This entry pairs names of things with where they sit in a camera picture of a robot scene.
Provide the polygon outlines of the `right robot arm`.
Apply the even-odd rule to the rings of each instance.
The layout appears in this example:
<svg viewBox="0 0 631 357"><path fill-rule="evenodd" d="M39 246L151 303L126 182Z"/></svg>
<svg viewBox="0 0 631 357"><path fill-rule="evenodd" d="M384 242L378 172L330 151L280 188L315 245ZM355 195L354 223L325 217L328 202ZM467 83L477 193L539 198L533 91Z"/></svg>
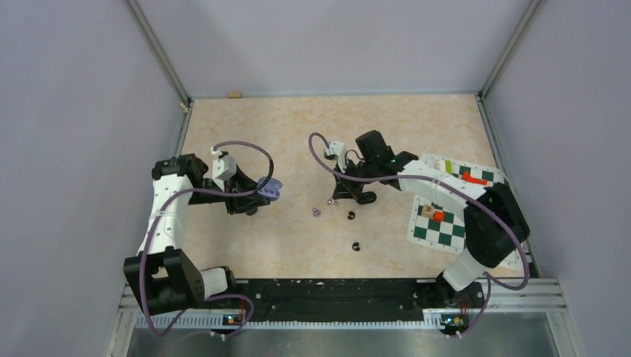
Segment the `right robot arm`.
<svg viewBox="0 0 631 357"><path fill-rule="evenodd" d="M463 222L464 249L437 278L436 295L443 305L457 306L471 283L512 253L519 255L524 272L522 282L515 288L527 285L531 275L522 244L529 237L530 228L505 183L472 183L441 171L410 152L396 154L376 130L359 136L356 144L361 152L357 162L348 158L347 147L341 141L324 144L324 157L335 163L331 169L336 182L333 200L372 204L377 195L364 187L379 182L428 199Z"/></svg>

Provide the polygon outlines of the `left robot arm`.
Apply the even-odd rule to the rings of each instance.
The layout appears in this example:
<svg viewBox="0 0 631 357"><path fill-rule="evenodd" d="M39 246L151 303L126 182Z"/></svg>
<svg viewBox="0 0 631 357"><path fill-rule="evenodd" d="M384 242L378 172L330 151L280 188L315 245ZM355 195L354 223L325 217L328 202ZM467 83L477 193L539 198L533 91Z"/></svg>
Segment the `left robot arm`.
<svg viewBox="0 0 631 357"><path fill-rule="evenodd" d="M251 216L278 199L272 171L255 181L226 151L211 165L194 154L156 162L153 205L147 232L134 257L124 260L126 281L142 311L150 316L194 308L211 299L230 307L238 287L228 266L200 271L185 253L185 223L191 205L222 203L230 215Z"/></svg>

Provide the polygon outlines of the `purple earbud charging case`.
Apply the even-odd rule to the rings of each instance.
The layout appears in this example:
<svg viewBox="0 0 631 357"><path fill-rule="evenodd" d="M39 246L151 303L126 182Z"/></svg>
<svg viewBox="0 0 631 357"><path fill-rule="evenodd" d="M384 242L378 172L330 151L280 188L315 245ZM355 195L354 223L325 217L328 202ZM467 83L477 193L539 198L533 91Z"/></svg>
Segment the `purple earbud charging case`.
<svg viewBox="0 0 631 357"><path fill-rule="evenodd" d="M283 187L283 184L281 181L277 180L276 178L271 178L266 183L266 185L263 186L261 189L259 189L257 192L262 197L273 202L273 201L278 200L281 197L282 187Z"/></svg>

